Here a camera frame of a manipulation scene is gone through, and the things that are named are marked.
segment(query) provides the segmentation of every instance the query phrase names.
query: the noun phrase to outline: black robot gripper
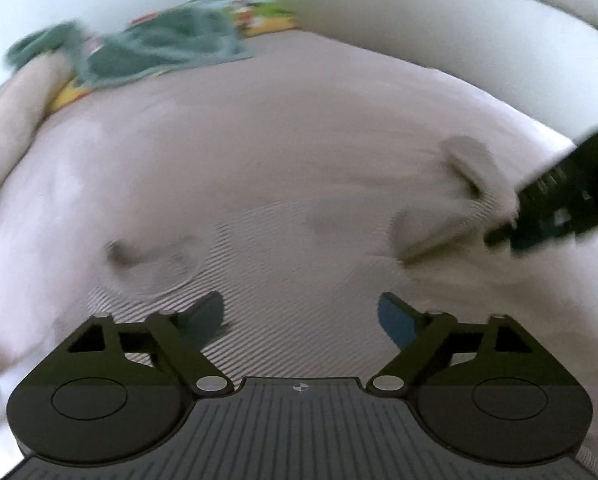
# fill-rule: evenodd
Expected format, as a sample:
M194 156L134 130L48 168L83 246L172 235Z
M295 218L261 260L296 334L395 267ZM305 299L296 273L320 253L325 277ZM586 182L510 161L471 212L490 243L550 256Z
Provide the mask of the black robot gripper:
M588 394L511 317L462 324L390 293L379 305L400 352L365 388L245 378L235 390L189 336L202 308L223 312L216 292L143 323L92 317L12 393L26 458L6 478L596 478L574 458Z

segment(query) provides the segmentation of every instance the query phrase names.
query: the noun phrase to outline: bed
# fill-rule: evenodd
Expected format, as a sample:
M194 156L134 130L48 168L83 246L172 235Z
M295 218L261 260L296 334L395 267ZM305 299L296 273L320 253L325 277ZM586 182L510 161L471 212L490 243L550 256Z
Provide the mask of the bed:
M512 184L573 147L439 70L308 31L247 42L250 59L96 91L51 115L0 187L0 476L20 459L7 396L89 315L75 305L111 240L149 250L272 202L397 185L434 171L457 134L486 145ZM598 232L523 260L468 238L404 278L421 308L506 312L550 350L594 403L580 457L598 472Z

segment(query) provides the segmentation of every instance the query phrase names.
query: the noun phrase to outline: green cloth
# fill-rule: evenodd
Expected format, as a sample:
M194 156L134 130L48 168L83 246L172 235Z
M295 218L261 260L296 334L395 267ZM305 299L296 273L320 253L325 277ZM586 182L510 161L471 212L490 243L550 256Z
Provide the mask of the green cloth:
M79 22L61 23L17 41L7 51L6 62L19 70L33 57L57 49L73 63L76 84L88 88L249 57L229 17L192 6L167 10L121 32L95 37Z

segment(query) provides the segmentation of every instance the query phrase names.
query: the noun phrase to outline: black object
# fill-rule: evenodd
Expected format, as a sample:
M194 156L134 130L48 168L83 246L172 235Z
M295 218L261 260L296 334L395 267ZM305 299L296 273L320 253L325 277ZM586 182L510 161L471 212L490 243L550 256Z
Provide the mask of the black object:
M486 234L496 246L510 240L527 253L551 238L581 236L598 227L598 132L519 193L518 217Z
M508 316L461 324L386 293L415 337L365 390L355 378L246 378L235 392L177 329L219 300L143 324L84 323L12 393L26 458L6 478L595 478L574 459L588 395Z

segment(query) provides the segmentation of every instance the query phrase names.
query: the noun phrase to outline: beige bed sheet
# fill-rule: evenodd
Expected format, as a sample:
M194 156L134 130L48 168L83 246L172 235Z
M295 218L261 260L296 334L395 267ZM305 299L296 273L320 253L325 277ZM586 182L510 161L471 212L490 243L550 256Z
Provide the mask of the beige bed sheet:
M110 240L147 249L274 200L398 184L437 171L456 134L514 182L572 148L435 70L307 32L249 41L252 59L99 91L41 127L0 190L0 369L63 336ZM507 312L544 343L590 391L598 455L598 233L523 260L466 241L407 272L430 308Z

